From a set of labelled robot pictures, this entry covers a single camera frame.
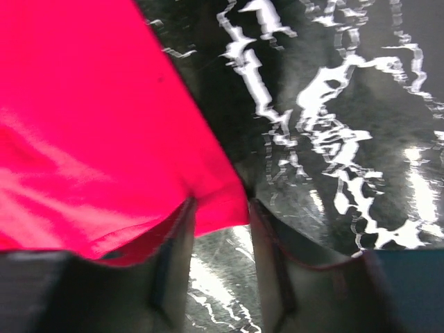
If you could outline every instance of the glossy black surface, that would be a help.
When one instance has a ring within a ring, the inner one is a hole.
[[[443,246],[444,3],[138,4],[248,188],[285,223],[345,255]],[[230,286],[242,270],[242,247],[221,246],[231,234],[195,246]],[[232,300],[254,304],[254,283]],[[208,300],[224,306],[196,332],[259,332],[231,301]]]

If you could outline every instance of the marble countertop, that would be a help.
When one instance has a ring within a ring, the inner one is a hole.
[[[285,223],[347,255],[443,245],[444,3],[137,3],[247,188]],[[194,252],[188,331],[261,332],[248,227]]]

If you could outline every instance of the marble table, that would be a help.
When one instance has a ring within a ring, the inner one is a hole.
[[[347,255],[443,245],[443,2],[137,4],[285,223]],[[248,227],[197,239],[190,278],[188,332],[261,332]]]

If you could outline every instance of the red fabric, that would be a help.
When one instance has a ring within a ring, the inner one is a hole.
[[[188,196],[197,235],[248,222],[239,179],[130,0],[2,0],[0,41],[0,250],[98,259]]]

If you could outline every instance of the red napkin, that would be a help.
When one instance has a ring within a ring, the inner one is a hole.
[[[197,236],[248,222],[240,180],[135,5],[0,1],[0,250],[98,259],[149,241],[188,196]]]

